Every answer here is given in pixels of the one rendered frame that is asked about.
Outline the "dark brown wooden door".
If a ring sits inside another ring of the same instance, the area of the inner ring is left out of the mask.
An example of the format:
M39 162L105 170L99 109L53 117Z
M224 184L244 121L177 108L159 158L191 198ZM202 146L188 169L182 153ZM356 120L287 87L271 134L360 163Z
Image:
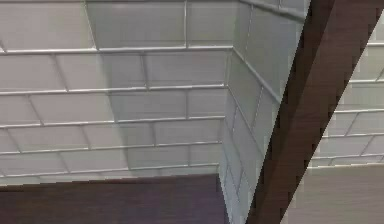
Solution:
M246 224L280 224L383 10L311 0Z

